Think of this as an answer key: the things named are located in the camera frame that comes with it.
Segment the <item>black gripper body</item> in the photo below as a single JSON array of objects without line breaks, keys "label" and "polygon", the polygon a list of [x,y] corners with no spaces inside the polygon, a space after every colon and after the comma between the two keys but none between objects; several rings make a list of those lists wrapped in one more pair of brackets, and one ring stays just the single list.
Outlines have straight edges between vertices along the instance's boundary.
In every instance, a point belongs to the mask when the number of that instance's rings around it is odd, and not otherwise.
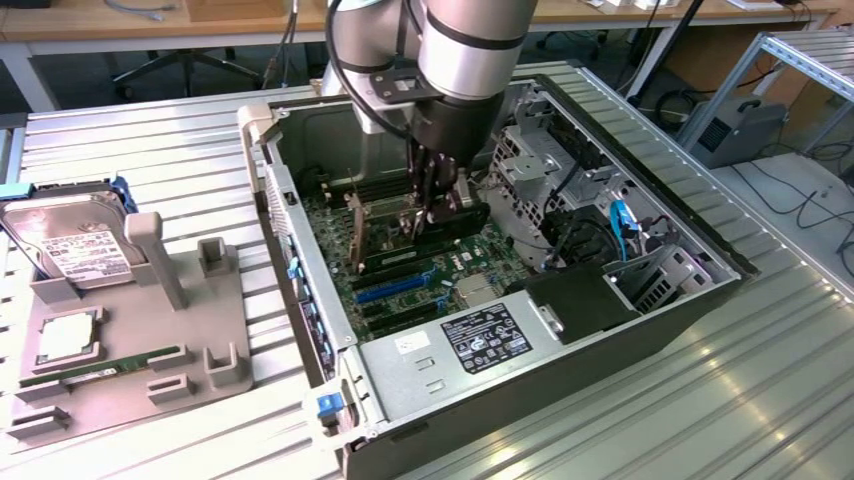
[{"label": "black gripper body", "polygon": [[458,165],[470,165],[490,137],[503,105],[504,94],[482,100],[451,96],[415,103],[408,154],[418,157],[443,154]]}]

